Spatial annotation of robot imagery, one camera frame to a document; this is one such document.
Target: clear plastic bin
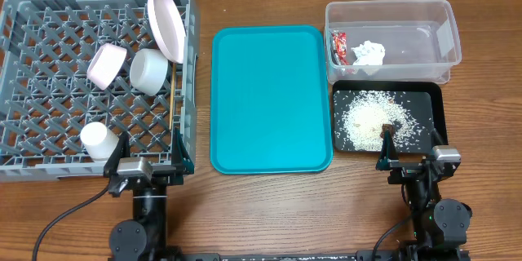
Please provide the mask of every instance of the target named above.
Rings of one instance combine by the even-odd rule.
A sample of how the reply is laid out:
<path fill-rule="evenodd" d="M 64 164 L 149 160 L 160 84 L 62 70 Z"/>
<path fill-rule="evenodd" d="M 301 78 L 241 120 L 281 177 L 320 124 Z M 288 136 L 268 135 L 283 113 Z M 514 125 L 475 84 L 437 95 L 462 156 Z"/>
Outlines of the clear plastic bin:
<path fill-rule="evenodd" d="M 383 65 L 338 65 L 332 30 L 347 35 L 352 47 L 365 41 L 383 44 Z M 325 53 L 328 80 L 389 80 L 446 83 L 449 69 L 462 60 L 457 24 L 445 0 L 332 2 L 326 7 Z"/>

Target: crumpled paper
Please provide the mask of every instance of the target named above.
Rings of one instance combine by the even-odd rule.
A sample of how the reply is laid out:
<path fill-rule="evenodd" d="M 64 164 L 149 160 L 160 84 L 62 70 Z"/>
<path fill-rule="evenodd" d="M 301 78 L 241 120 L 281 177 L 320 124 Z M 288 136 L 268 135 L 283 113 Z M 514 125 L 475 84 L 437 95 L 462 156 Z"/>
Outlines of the crumpled paper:
<path fill-rule="evenodd" d="M 384 46 L 378 43 L 365 41 L 358 47 L 353 47 L 357 60 L 353 65 L 383 65 Z"/>

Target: trash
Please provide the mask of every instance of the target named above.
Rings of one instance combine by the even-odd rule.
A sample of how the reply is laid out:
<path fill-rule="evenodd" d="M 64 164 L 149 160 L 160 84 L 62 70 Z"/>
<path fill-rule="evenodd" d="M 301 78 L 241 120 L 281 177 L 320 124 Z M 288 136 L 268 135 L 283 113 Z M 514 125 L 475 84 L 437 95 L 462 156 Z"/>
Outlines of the trash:
<path fill-rule="evenodd" d="M 378 43 L 365 41 L 358 47 L 353 47 L 357 60 L 353 65 L 383 65 L 384 46 Z"/>
<path fill-rule="evenodd" d="M 350 65 L 346 60 L 346 33 L 332 33 L 334 56 L 338 65 Z"/>

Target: rice grains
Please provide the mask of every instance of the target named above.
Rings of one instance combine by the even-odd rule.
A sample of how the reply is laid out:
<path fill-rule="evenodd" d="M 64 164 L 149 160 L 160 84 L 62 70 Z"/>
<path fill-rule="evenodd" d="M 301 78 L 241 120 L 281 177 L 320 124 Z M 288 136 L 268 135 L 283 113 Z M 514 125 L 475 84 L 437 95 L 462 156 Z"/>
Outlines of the rice grains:
<path fill-rule="evenodd" d="M 393 125 L 393 142 L 408 146 L 409 138 L 420 132 L 417 120 L 409 110 L 397 104 L 385 91 L 361 91 L 341 116 L 340 128 L 346 132 L 355 150 L 379 151 L 383 146 L 383 125 Z"/>

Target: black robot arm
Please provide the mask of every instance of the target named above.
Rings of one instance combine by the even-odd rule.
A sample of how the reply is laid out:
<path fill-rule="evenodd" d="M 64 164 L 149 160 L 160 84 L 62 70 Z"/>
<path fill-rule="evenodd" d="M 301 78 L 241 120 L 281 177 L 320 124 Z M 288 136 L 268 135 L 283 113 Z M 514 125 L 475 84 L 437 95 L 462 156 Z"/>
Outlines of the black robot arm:
<path fill-rule="evenodd" d="M 460 165 L 460 154 L 433 134 L 434 147 L 420 162 L 400 162 L 392 135 L 385 131 L 383 150 L 377 170 L 389 170 L 389 184 L 401 184 L 411 215 L 381 237 L 373 250 L 355 254 L 292 254 L 219 256 L 218 254 L 181 254 L 166 244 L 166 187 L 183 184 L 183 176 L 192 174 L 193 163 L 176 130 L 172 141 L 170 165 L 154 166 L 141 157 L 129 157 L 128 138 L 122 135 L 114 156 L 104 172 L 110 178 L 109 192 L 114 197 L 132 190 L 133 219 L 119 223 L 112 231 L 109 260 L 161 261 L 467 261 L 468 252 L 459 249 L 466 243 L 471 209 L 452 199 L 441 199 L 437 183 L 453 176 Z M 389 233 L 412 220 L 415 240 L 402 241 L 397 250 L 378 250 Z"/>

